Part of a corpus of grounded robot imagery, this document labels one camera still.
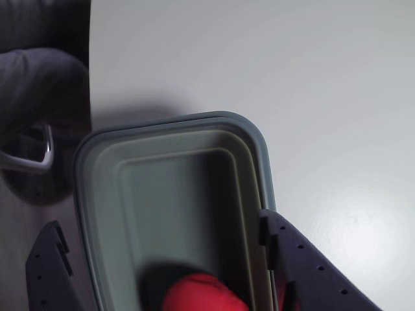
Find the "blue grey gripper finger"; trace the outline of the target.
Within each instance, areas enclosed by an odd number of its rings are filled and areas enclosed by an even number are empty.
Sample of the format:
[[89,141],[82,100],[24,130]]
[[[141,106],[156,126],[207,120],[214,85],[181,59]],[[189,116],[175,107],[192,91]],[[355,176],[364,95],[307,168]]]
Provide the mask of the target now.
[[259,212],[274,310],[379,310],[282,215]]
[[79,310],[64,233],[58,221],[44,225],[25,263],[30,310]]

